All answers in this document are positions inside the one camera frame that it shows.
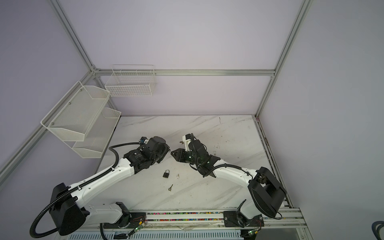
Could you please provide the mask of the lower white mesh shelf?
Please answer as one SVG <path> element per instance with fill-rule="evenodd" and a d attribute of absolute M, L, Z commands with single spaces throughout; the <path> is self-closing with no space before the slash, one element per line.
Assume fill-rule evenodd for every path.
<path fill-rule="evenodd" d="M 121 112 L 104 108 L 85 140 L 76 142 L 72 147 L 73 151 L 83 159 L 101 158 L 120 117 Z"/>

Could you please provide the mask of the upper white mesh shelf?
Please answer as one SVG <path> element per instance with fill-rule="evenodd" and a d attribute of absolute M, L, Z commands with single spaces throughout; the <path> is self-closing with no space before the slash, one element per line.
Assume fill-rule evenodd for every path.
<path fill-rule="evenodd" d="M 41 125 L 63 142 L 83 142 L 110 95 L 102 88 L 77 82 L 41 120 Z"/>

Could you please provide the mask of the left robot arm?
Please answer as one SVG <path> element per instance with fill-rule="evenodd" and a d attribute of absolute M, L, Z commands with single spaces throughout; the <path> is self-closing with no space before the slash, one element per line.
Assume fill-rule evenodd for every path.
<path fill-rule="evenodd" d="M 109 147 L 116 157 L 112 166 L 78 183 L 70 186 L 62 183 L 54 188 L 51 198 L 54 205 L 49 208 L 49 213 L 61 236 L 85 225 L 111 224 L 125 228 L 133 222 L 131 212 L 122 202 L 101 204 L 99 207 L 91 207 L 89 203 L 118 182 L 160 163 L 170 151 L 161 137 L 143 137 L 136 146 L 122 157 L 116 151 L 117 146 Z"/>

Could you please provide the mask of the white mesh shelf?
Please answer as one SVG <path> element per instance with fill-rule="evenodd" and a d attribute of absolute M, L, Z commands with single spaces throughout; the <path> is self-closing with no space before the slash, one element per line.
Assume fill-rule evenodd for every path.
<path fill-rule="evenodd" d="M 76 142 L 72 147 L 73 151 L 83 159 L 101 158 L 120 117 L 121 112 L 104 108 L 85 140 Z"/>
<path fill-rule="evenodd" d="M 41 120 L 41 125 L 63 142 L 83 142 L 110 95 L 102 88 L 77 82 Z"/>

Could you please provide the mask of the black padlock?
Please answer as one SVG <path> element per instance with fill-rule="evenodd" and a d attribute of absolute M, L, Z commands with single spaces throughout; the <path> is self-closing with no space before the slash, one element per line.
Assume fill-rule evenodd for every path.
<path fill-rule="evenodd" d="M 168 179 L 169 175 L 170 175 L 170 170 L 165 170 L 165 172 L 163 174 L 163 178 Z"/>

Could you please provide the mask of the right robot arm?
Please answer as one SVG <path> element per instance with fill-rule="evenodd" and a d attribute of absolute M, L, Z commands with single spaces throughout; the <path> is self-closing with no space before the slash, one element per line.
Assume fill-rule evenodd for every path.
<path fill-rule="evenodd" d="M 208 153 L 206 146 L 192 135 L 184 140 L 185 147 L 171 152 L 179 163 L 189 164 L 204 178 L 225 179 L 249 191 L 250 199 L 243 200 L 235 211 L 225 211 L 227 227 L 264 226 L 263 217 L 281 220 L 279 212 L 287 191 L 267 168 L 242 168 Z"/>

